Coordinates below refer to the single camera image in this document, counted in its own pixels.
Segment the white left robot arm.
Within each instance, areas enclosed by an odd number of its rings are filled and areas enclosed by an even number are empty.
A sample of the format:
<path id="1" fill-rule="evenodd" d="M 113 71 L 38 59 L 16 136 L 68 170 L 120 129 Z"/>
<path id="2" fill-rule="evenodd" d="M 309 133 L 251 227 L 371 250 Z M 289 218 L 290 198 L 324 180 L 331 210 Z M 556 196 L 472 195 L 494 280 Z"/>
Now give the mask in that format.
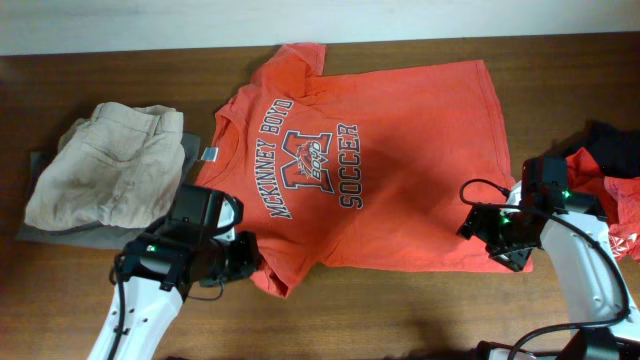
<path id="1" fill-rule="evenodd" d="M 115 256 L 114 295 L 90 359 L 152 358 L 193 286 L 223 291 L 256 272 L 256 236 L 236 229 L 243 215 L 230 194 L 181 186 L 169 212 Z"/>

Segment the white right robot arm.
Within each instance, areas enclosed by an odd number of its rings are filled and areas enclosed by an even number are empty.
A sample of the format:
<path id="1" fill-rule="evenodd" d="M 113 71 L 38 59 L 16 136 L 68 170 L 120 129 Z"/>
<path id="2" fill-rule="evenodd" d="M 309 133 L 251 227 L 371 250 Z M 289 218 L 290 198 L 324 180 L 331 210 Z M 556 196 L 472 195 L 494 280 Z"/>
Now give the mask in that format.
<path id="1" fill-rule="evenodd" d="M 513 345 L 480 342 L 475 359 L 636 359 L 639 309 L 611 249 L 599 200 L 569 187 L 564 159 L 524 162 L 502 188 L 503 204 L 471 202 L 459 237 L 480 239 L 489 258 L 522 271 L 533 250 L 551 259 L 569 308 L 566 323 L 535 329 Z"/>

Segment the orange soccer t-shirt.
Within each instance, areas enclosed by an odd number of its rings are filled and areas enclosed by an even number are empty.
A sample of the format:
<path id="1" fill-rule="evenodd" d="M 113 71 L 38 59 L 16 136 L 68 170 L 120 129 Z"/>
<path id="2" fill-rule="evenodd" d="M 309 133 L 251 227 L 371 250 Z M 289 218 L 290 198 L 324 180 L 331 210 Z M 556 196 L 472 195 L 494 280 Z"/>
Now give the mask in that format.
<path id="1" fill-rule="evenodd" d="M 197 184 L 244 205 L 261 290 L 288 296 L 310 269 L 499 273 L 458 236 L 459 196 L 514 183 L 504 118 L 481 60 L 328 76 L 327 49 L 280 47 L 215 115 Z"/>

